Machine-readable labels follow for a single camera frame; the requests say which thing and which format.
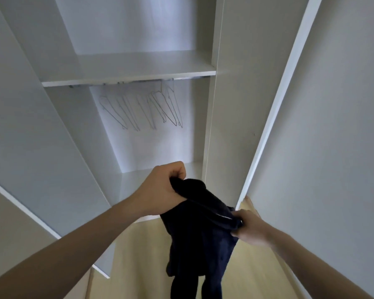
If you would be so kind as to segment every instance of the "wooden floor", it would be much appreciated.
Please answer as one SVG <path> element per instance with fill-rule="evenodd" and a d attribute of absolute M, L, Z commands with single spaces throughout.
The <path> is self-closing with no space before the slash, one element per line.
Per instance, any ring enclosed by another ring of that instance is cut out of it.
<path fill-rule="evenodd" d="M 242 208 L 252 206 L 244 201 Z M 87 298 L 170 297 L 173 277 L 165 272 L 171 244 L 161 219 L 132 224 L 117 239 L 111 278 L 94 272 Z M 201 298 L 200 277 L 197 298 Z M 238 241 L 222 280 L 223 298 L 302 298 L 288 267 L 269 248 Z"/>

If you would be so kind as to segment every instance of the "white wardrobe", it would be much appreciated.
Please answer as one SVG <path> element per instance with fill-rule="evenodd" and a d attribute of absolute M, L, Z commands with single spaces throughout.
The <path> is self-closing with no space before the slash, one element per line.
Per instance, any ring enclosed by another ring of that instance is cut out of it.
<path fill-rule="evenodd" d="M 60 237 L 182 160 L 236 206 L 307 3 L 0 0 L 0 191 Z"/>

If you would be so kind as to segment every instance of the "dark clothing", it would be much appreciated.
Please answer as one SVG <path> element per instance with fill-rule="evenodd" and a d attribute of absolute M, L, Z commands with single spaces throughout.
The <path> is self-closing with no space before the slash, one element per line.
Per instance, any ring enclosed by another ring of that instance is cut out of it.
<path fill-rule="evenodd" d="M 174 276 L 171 299 L 195 298 L 198 276 L 205 276 L 203 299 L 221 299 L 221 280 L 238 238 L 230 231 L 241 220 L 234 217 L 220 199 L 206 189 L 202 181 L 171 177 L 173 189 L 187 198 L 161 215 L 172 236 L 168 276 Z"/>

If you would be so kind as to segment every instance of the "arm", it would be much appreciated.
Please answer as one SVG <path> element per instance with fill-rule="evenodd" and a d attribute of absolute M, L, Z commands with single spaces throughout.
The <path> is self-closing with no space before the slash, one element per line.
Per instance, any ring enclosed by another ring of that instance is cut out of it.
<path fill-rule="evenodd" d="M 0 298 L 63 298 L 135 220 L 162 214 L 184 200 L 169 177 L 186 176 L 179 161 L 155 167 L 129 198 L 30 256 L 0 277 Z"/>
<path fill-rule="evenodd" d="M 305 249 L 291 236 L 270 226 L 251 211 L 234 212 L 243 226 L 233 236 L 252 244 L 271 247 L 289 265 L 313 299 L 372 297 L 341 273 Z"/>

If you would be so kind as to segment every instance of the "wardrobe shelf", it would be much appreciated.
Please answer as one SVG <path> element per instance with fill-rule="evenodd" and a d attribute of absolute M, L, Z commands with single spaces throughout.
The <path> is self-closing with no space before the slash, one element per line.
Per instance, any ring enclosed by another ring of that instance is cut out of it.
<path fill-rule="evenodd" d="M 197 50 L 78 55 L 41 78 L 44 87 L 102 85 L 211 76 L 210 54 Z"/>

